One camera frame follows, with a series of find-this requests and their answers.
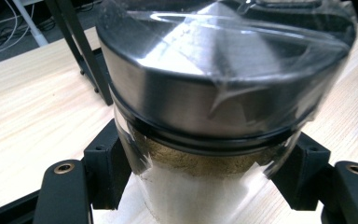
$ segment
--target white cable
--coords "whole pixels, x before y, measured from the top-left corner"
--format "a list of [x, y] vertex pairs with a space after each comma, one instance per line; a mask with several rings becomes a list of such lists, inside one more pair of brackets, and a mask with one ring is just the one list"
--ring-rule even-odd
[[11, 39], [11, 37], [12, 37], [12, 36], [14, 35], [14, 33], [17, 31], [17, 22], [18, 22], [16, 11], [15, 11], [15, 10], [13, 9], [13, 7], [8, 3], [7, 0], [5, 0], [5, 2], [7, 3], [7, 6], [10, 7], [10, 10], [13, 12], [13, 16], [14, 16], [14, 18], [15, 18], [16, 20], [15, 20], [15, 24], [14, 24], [14, 29], [11, 31], [10, 36], [9, 36], [8, 39], [5, 41], [5, 43], [3, 43], [3, 44], [0, 46], [0, 48], [4, 47], [5, 44]]
[[[31, 18], [33, 17], [33, 15], [34, 15], [34, 4], [32, 5]], [[0, 49], [0, 52], [6, 50], [6, 49], [8, 49], [8, 48], [11, 48], [11, 47], [15, 46], [17, 43], [19, 43], [19, 42], [22, 40], [22, 38], [25, 37], [25, 35], [28, 33], [28, 30], [29, 30], [29, 29], [30, 29], [30, 26], [27, 27], [27, 29], [25, 30], [24, 34], [22, 34], [22, 36], [20, 36], [20, 38], [19, 38], [16, 42], [14, 42], [13, 44], [7, 46], [7, 47], [4, 48], [4, 49]]]

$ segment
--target tabletop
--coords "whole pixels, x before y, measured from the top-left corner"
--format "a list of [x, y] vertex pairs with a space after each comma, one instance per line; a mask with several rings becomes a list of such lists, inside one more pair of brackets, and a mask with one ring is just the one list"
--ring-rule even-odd
[[[95, 29], [86, 31], [93, 49]], [[64, 40], [0, 63], [0, 206], [40, 188], [53, 163], [81, 159], [83, 149], [114, 117]], [[345, 69], [303, 132], [332, 151], [331, 163], [358, 162], [358, 38]], [[290, 209], [269, 182], [239, 223], [320, 223], [316, 212]], [[156, 223], [130, 178], [117, 211], [94, 211], [95, 223]]]

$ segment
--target wooden table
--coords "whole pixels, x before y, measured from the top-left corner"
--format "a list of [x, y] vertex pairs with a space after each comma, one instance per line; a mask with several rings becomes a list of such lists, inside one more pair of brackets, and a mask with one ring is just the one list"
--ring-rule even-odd
[[[94, 29], [87, 31], [93, 49]], [[114, 117], [93, 92], [63, 40], [0, 63], [0, 206], [40, 188], [56, 161], [82, 150]], [[358, 162], [358, 39], [346, 68], [304, 132], [332, 151], [331, 163]], [[292, 211], [272, 183], [239, 223], [320, 223], [317, 212]], [[155, 223], [133, 176], [118, 211], [94, 211], [96, 223]]]

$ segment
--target black metal frame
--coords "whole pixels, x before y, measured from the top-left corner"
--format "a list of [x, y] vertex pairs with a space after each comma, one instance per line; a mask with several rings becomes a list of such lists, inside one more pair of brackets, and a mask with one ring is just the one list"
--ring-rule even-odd
[[103, 67], [98, 65], [95, 55], [101, 53], [101, 51], [92, 51], [71, 1], [45, 0], [45, 2], [75, 56], [81, 69], [80, 73], [86, 74], [95, 92], [101, 94], [107, 105], [111, 105], [113, 99], [109, 89], [110, 76], [106, 72], [106, 65]]
[[[358, 163], [328, 163], [330, 151], [305, 134], [272, 181], [295, 210], [324, 204], [323, 224], [358, 224]], [[131, 168], [112, 119], [82, 161], [50, 166], [40, 191], [0, 208], [0, 223], [93, 223], [94, 209], [117, 209]]]

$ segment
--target jar body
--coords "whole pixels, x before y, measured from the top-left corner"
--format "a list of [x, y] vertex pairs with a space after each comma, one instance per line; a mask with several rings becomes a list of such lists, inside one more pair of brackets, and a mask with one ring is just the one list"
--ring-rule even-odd
[[159, 223], [235, 223], [297, 139], [294, 134], [276, 146], [240, 156], [201, 156], [147, 138], [116, 107], [115, 112], [131, 169]]

